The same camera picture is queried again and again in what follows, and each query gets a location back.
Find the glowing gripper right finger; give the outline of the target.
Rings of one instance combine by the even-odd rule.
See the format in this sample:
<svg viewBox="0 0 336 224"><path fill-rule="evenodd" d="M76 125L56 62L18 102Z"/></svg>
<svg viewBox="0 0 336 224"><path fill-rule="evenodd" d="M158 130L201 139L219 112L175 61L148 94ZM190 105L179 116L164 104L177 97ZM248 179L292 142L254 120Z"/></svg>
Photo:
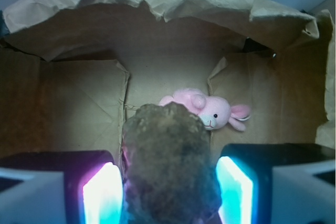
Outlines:
<svg viewBox="0 0 336 224"><path fill-rule="evenodd" d="M335 223L335 151L228 144L216 164L222 223Z"/></svg>

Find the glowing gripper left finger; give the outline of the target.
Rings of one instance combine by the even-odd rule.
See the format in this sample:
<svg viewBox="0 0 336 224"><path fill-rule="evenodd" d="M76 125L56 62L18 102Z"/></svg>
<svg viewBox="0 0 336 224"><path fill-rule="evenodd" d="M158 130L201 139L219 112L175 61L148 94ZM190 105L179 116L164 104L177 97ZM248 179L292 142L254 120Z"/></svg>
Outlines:
<svg viewBox="0 0 336 224"><path fill-rule="evenodd" d="M122 202L121 173L108 151L1 159L1 223L119 223Z"/></svg>

